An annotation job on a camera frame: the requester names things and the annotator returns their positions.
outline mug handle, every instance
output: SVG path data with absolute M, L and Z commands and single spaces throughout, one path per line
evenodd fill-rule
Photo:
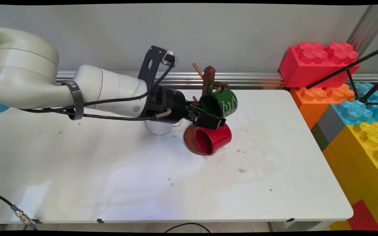
M 219 81 L 214 81 L 214 82 L 212 82 L 212 83 L 208 86 L 208 93 L 209 93 L 209 94 L 212 94 L 212 93 L 213 93 L 213 86 L 214 86 L 216 83 L 221 83 L 221 82 L 219 82 Z

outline white table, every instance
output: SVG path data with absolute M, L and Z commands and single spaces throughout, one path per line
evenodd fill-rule
M 227 118 L 233 139 L 209 157 L 186 148 L 186 120 L 154 136 L 145 121 L 71 121 L 10 108 L 0 113 L 0 195 L 43 223 L 352 217 L 290 94 L 234 92 L 239 107 Z M 0 200 L 0 224 L 13 222 Z

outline green mug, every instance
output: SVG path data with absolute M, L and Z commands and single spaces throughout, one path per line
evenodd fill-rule
M 228 88 L 221 87 L 213 92 L 213 86 L 219 81 L 212 82 L 208 87 L 208 93 L 201 96 L 199 105 L 211 115 L 225 118 L 233 114 L 237 109 L 237 98 Z

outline floor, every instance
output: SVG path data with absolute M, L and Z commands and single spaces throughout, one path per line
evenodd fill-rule
M 164 233 L 180 223 L 123 223 L 123 224 L 37 224 L 38 230 L 93 231 L 93 232 L 130 232 Z M 270 232 L 267 222 L 222 222 L 200 223 L 211 233 Z M 23 230 L 23 224 L 0 225 L 0 230 Z M 197 225 L 185 225 L 169 231 L 170 233 L 207 233 Z

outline red mug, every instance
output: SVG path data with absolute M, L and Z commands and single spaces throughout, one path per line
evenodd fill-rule
M 231 141 L 231 131 L 227 124 L 216 130 L 197 127 L 195 141 L 202 153 L 210 156 Z

